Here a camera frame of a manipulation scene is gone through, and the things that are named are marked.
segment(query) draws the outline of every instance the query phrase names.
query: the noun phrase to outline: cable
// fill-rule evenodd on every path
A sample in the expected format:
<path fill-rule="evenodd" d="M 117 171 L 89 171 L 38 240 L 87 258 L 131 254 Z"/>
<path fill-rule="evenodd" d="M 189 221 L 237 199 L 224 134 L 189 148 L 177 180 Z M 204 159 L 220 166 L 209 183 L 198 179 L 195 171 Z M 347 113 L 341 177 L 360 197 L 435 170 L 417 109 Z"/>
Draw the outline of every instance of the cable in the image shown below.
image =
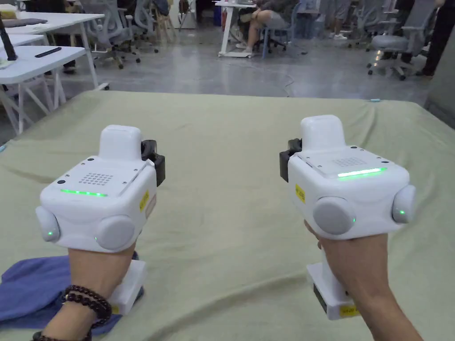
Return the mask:
<path fill-rule="evenodd" d="M 251 68 L 251 69 L 256 69 L 256 70 L 259 70 L 259 71 L 268 71 L 268 72 L 274 72 L 274 73 L 277 73 L 279 75 L 283 75 L 283 76 L 286 76 L 288 78 L 290 78 L 290 82 L 287 83 L 284 87 L 283 87 L 283 91 L 286 92 L 287 96 L 286 97 L 294 97 L 292 96 L 287 90 L 286 88 L 292 84 L 295 83 L 295 80 L 294 78 L 292 78 L 290 75 L 288 75 L 287 73 L 284 73 L 284 72 L 279 72 L 279 71 L 275 71 L 275 70 L 269 70 L 269 69 L 265 69 L 265 68 L 262 68 L 262 67 L 256 67 L 256 66 L 252 66 L 252 65 L 239 65 L 239 64 L 230 64 L 230 63 L 225 63 L 223 61 L 220 61 L 220 63 L 222 64 L 225 64 L 225 65 L 229 65 L 229 66 L 239 66 L 239 67 L 247 67 L 247 68 Z"/>

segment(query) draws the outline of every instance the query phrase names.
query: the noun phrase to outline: forearm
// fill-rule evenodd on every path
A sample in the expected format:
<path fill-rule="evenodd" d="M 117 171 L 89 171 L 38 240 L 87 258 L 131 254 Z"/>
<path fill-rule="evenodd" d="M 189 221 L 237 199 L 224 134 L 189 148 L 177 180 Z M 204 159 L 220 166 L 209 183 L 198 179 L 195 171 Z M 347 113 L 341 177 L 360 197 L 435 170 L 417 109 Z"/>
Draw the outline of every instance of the forearm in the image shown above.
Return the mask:
<path fill-rule="evenodd" d="M 67 302 L 49 322 L 42 335 L 58 340 L 82 340 L 95 319 L 96 314 L 89 307 Z"/>
<path fill-rule="evenodd" d="M 391 291 L 355 301 L 375 341 L 423 341 Z"/>

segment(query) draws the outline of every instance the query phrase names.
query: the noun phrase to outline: sneaker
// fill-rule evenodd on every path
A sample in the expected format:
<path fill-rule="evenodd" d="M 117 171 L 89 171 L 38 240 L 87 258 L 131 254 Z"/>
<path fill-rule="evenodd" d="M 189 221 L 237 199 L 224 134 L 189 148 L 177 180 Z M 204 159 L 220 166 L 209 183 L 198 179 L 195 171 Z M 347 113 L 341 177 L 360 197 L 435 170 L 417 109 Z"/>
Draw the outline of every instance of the sneaker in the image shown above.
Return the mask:
<path fill-rule="evenodd" d="M 237 47 L 238 49 L 244 50 L 247 48 L 247 44 L 245 42 L 242 42 L 242 43 L 236 44 L 235 47 Z"/>
<path fill-rule="evenodd" d="M 229 32 L 238 42 L 243 43 L 245 41 L 243 34 L 240 32 L 240 29 L 238 28 L 238 26 L 231 27 Z"/>
<path fill-rule="evenodd" d="M 347 40 L 348 38 L 345 37 L 342 33 L 340 33 L 338 35 L 334 35 L 334 39 L 335 40 Z"/>

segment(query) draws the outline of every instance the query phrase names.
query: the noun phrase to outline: green led light strip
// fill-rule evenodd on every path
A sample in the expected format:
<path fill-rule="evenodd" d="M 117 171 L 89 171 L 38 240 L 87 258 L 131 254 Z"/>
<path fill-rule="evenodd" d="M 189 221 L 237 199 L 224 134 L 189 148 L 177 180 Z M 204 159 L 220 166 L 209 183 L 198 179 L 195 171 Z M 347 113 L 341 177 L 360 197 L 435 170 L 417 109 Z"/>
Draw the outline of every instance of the green led light strip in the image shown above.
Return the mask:
<path fill-rule="evenodd" d="M 71 194 L 83 194 L 85 196 L 107 196 L 107 194 L 102 194 L 102 193 L 81 192 L 81 191 L 71 191 L 71 190 L 60 190 L 60 192 L 71 193 Z"/>
<path fill-rule="evenodd" d="M 355 170 L 353 172 L 340 173 L 340 174 L 338 174 L 338 177 L 344 178 L 346 176 L 354 176 L 354 175 L 369 174 L 369 173 L 379 173 L 386 169 L 387 168 L 372 168 L 372 169 L 364 169 L 364 170 Z"/>

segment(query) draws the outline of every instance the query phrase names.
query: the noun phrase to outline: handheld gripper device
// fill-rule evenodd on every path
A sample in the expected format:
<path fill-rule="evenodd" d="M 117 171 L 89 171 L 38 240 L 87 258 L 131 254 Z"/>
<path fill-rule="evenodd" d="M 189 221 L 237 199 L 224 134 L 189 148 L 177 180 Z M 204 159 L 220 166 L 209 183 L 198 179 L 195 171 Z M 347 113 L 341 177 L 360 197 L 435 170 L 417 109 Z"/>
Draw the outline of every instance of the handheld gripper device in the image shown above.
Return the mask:
<path fill-rule="evenodd" d="M 407 170 L 355 145 L 346 145 L 333 115 L 307 117 L 302 139 L 280 153 L 280 175 L 292 202 L 314 232 L 345 240 L 396 231 L 414 214 L 415 187 Z M 307 266 L 313 290 L 330 320 L 358 315 L 349 293 L 322 262 Z"/>
<path fill-rule="evenodd" d="M 154 140 L 141 142 L 134 127 L 110 125 L 99 155 L 89 156 L 48 185 L 36 215 L 45 241 L 97 252 L 120 252 L 137 239 L 165 178 L 164 156 Z M 108 299 L 113 312 L 131 309 L 147 275 L 143 261 L 131 261 Z"/>

